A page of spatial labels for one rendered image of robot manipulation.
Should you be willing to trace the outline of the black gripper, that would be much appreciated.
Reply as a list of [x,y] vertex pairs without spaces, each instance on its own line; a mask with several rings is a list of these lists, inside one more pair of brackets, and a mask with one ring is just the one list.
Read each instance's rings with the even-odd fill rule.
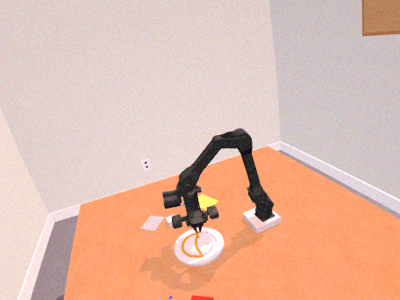
[[[185,206],[185,205],[184,205]],[[197,205],[195,205],[195,206],[191,206],[191,207],[188,207],[188,206],[185,206],[185,210],[186,210],[186,213],[188,212],[187,210],[188,209],[191,209],[192,211],[194,211],[194,210],[200,210],[201,208],[199,208],[200,207],[200,204],[199,204],[199,202],[198,202],[198,204]],[[198,208],[197,208],[198,207]],[[206,207],[206,209],[207,209],[207,211],[202,211],[203,213],[205,213],[205,212],[207,212],[207,214],[208,214],[208,216],[210,216],[210,218],[211,219],[214,219],[214,218],[219,218],[219,213],[218,213],[218,209],[217,209],[217,206],[216,205],[212,205],[212,206],[208,206],[208,207]],[[186,223],[186,226],[187,227],[191,227],[190,226],[190,222],[189,222],[189,219],[187,219],[187,216],[180,216],[180,214],[179,215],[173,215],[172,216],[172,225],[173,225],[173,227],[176,229],[176,228],[182,228],[183,227],[183,225],[182,225],[182,222],[183,221],[185,221],[185,223]],[[193,228],[192,228],[193,229]],[[199,229],[199,232],[201,232],[201,230],[202,230],[202,227],[198,227],[198,229]],[[197,229],[195,228],[195,229],[193,229],[193,230],[195,230],[195,232],[197,233]]]

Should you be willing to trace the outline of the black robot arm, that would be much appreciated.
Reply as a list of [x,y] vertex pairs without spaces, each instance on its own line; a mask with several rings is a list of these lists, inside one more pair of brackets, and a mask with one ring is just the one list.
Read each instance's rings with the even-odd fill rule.
[[[219,150],[223,148],[239,149],[249,181],[249,187],[246,187],[246,189],[250,199],[255,204],[254,215],[261,222],[273,218],[275,216],[273,213],[274,203],[261,187],[261,181],[252,156],[252,138],[243,128],[216,135],[212,138],[195,162],[179,174],[179,182],[175,186],[176,190],[162,192],[165,209],[180,206],[182,198],[185,206],[191,207],[198,204],[197,194],[202,193],[202,190],[196,184],[200,174],[202,174]],[[193,229],[204,226],[204,223],[209,220],[207,212],[203,213],[201,209],[194,211],[188,209],[187,211],[187,219],[189,219],[190,226]]]

